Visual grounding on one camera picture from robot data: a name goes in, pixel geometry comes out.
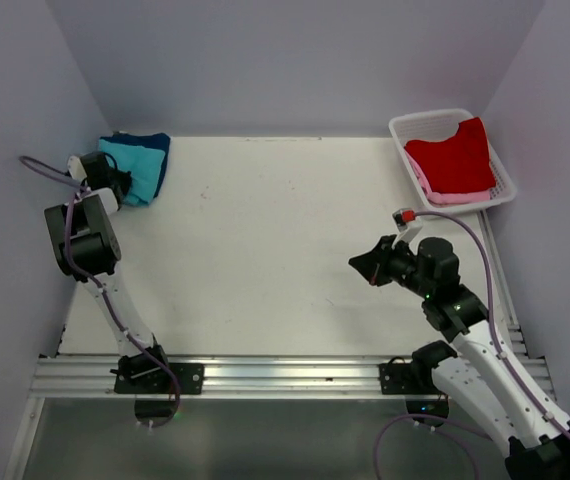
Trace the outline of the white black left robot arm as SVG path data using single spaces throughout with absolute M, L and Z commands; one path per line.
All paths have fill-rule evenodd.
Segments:
M 116 391 L 158 393 L 172 383 L 173 369 L 127 291 L 119 242 L 110 216 L 123 205 L 131 175 L 103 152 L 72 156 L 66 176 L 78 188 L 74 199 L 49 207 L 44 217 L 56 262 L 95 299 L 119 352 Z

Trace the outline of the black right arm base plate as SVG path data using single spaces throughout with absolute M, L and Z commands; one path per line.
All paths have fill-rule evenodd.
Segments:
M 378 381 L 383 395 L 439 395 L 431 370 L 421 362 L 393 357 L 378 365 Z

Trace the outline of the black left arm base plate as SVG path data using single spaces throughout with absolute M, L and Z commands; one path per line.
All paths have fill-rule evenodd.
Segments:
M 200 395 L 204 382 L 203 364 L 170 362 L 167 367 L 178 381 L 181 395 Z M 121 357 L 115 375 L 114 392 L 117 394 L 173 394 L 170 376 L 143 354 Z

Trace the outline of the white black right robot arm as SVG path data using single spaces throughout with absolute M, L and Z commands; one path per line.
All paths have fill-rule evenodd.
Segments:
M 442 334 L 412 355 L 416 389 L 452 398 L 501 452 L 512 479 L 570 479 L 570 416 L 532 378 L 489 322 L 489 311 L 464 284 L 445 239 L 416 251 L 395 236 L 348 261 L 373 286 L 395 282 L 419 296 Z

